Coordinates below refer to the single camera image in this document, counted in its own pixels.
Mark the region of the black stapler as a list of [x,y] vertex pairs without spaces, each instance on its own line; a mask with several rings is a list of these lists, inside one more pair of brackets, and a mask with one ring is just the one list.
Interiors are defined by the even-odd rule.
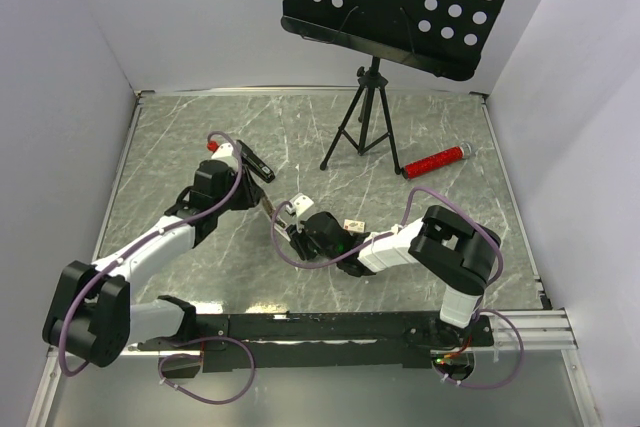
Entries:
[[237,140],[240,147],[241,158],[249,170],[258,176],[263,182],[271,183],[275,180],[276,175],[271,167],[269,167],[245,142]]

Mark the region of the white staple box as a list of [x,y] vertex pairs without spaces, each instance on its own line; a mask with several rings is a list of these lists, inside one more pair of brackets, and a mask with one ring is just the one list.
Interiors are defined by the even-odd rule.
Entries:
[[345,219],[343,228],[351,233],[364,233],[366,231],[366,223],[364,221]]

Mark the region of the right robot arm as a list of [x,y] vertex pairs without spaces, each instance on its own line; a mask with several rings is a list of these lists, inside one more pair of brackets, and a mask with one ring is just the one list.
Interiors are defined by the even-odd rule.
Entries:
[[470,335],[500,246],[493,231],[478,232],[442,206],[431,206],[423,217],[384,233],[350,232],[331,213],[321,211],[288,225],[284,235],[300,259],[333,259],[353,277],[410,265],[425,267],[445,283],[436,331],[448,345],[458,345]]

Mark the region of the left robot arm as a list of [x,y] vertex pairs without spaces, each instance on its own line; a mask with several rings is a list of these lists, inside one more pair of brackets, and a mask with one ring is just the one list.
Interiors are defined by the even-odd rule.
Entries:
[[198,334],[195,307],[170,295],[135,305],[132,295],[163,267],[198,247],[227,211],[256,207],[264,195],[250,169],[205,160],[164,215],[144,234],[91,263],[73,261],[61,272],[42,337],[58,350],[62,373],[72,377],[67,357],[82,367],[106,367],[130,344],[163,339],[192,345]]

